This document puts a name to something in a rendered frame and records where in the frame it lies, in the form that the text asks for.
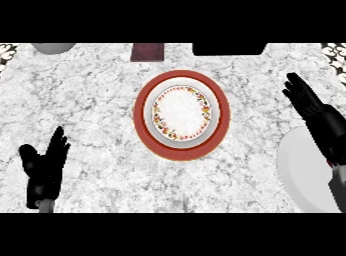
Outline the black rectangular appliance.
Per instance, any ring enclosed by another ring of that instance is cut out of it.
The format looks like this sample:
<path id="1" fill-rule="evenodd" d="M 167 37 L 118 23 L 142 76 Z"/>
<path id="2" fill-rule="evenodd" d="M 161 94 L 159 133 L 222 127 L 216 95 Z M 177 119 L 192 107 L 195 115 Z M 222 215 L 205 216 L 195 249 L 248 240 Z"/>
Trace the black rectangular appliance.
<path id="1" fill-rule="evenodd" d="M 264 43 L 193 43 L 195 56 L 260 55 Z"/>

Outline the plain white plate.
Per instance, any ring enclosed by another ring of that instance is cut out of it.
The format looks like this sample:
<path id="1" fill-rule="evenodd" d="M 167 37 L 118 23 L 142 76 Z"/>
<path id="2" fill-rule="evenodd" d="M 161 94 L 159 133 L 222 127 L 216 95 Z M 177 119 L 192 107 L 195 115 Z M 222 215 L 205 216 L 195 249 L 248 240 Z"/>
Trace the plain white plate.
<path id="1" fill-rule="evenodd" d="M 306 127 L 292 129 L 284 136 L 276 166 L 286 193 L 300 210 L 309 213 L 338 213 L 328 187 L 332 168 Z"/>

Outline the red-rimmed floral plate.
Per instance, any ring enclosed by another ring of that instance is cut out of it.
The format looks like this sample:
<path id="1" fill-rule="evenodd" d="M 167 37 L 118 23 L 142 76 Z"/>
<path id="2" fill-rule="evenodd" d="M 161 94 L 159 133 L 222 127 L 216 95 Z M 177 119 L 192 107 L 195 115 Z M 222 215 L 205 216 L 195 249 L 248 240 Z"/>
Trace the red-rimmed floral plate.
<path id="1" fill-rule="evenodd" d="M 201 73 L 174 70 L 142 87 L 133 108 L 137 136 L 162 158 L 191 161 L 220 145 L 230 121 L 217 83 Z"/>

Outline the grey round bowl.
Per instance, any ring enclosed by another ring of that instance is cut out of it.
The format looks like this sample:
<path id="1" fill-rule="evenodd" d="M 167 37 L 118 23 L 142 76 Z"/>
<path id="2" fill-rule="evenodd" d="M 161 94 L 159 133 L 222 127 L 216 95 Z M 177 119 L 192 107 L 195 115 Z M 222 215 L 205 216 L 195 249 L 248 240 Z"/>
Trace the grey round bowl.
<path id="1" fill-rule="evenodd" d="M 74 43 L 33 43 L 33 46 L 40 53 L 55 55 L 66 52 L 74 47 Z"/>

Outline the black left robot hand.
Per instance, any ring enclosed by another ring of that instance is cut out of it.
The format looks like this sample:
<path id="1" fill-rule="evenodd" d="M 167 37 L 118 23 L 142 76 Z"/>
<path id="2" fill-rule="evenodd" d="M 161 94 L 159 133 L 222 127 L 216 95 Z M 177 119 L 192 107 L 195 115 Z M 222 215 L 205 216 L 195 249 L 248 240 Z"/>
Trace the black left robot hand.
<path id="1" fill-rule="evenodd" d="M 62 169 L 66 161 L 69 143 L 64 128 L 58 127 L 44 154 L 38 154 L 30 144 L 18 148 L 27 181 L 27 208 L 40 213 L 52 213 L 55 200 L 59 197 Z"/>

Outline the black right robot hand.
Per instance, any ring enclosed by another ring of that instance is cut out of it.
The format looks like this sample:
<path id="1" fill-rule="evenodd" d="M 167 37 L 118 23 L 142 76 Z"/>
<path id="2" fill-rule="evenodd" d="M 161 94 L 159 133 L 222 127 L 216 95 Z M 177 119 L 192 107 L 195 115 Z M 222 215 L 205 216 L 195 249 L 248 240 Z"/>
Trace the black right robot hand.
<path id="1" fill-rule="evenodd" d="M 282 93 L 306 122 L 319 151 L 332 164 L 346 165 L 346 118 L 338 110 L 320 101 L 295 73 L 288 73 L 286 79 Z"/>

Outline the dark purple rectangular block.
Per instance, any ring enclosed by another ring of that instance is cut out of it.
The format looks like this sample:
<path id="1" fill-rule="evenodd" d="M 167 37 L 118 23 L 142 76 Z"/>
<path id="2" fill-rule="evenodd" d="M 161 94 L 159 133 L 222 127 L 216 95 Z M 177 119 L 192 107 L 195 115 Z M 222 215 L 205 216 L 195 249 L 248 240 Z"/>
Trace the dark purple rectangular block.
<path id="1" fill-rule="evenodd" d="M 164 60 L 162 43 L 134 43 L 131 48 L 131 62 L 161 62 Z"/>

